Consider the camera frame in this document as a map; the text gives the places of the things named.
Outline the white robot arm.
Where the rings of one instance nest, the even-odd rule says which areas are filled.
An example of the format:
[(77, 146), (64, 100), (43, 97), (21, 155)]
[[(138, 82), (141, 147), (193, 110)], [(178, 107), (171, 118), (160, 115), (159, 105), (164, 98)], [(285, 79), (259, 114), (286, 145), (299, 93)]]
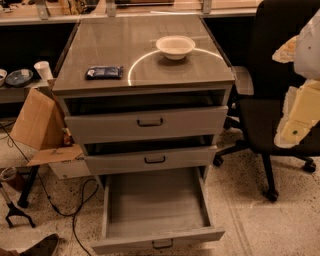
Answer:
[(297, 146), (320, 121), (320, 10), (301, 32), (284, 43), (272, 56), (279, 63), (294, 64), (306, 81), (290, 87), (283, 105), (274, 143), (280, 148)]

